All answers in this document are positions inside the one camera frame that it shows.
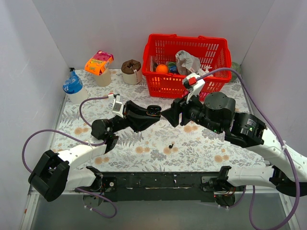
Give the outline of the glossy black gold-trimmed case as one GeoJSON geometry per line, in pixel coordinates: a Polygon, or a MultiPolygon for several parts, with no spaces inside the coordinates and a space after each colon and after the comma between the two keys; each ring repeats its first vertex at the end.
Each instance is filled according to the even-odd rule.
{"type": "Polygon", "coordinates": [[[147,107],[147,115],[150,116],[160,116],[162,108],[158,105],[149,105],[147,107]]]}

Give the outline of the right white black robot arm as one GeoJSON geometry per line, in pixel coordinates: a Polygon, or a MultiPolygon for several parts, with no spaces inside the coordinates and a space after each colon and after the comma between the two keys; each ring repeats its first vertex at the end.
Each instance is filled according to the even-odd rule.
{"type": "Polygon", "coordinates": [[[203,103],[197,96],[189,102],[185,98],[173,101],[162,116],[176,127],[188,122],[216,133],[224,133],[225,141],[260,155],[270,162],[259,169],[244,169],[231,166],[221,167],[218,176],[204,182],[208,191],[229,190],[244,185],[275,188],[282,194],[294,197],[296,185],[293,171],[285,152],[288,151],[299,180],[300,196],[307,194],[307,159],[292,148],[281,145],[266,124],[249,113],[235,111],[236,102],[222,92],[206,96],[203,103]]]}

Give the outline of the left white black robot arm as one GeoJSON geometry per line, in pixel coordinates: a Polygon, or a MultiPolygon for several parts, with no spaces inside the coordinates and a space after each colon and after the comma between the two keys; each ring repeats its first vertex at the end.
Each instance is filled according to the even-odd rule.
{"type": "Polygon", "coordinates": [[[100,191],[103,187],[102,172],[93,166],[78,167],[111,151],[119,138],[116,132],[128,127],[134,132],[144,131],[161,117],[160,106],[143,108],[132,101],[125,104],[115,102],[113,112],[113,118],[98,119],[92,123],[91,135],[99,143],[84,143],[60,152],[48,150],[43,153],[28,182],[46,201],[53,201],[64,191],[76,191],[78,188],[89,192],[100,191]]]}

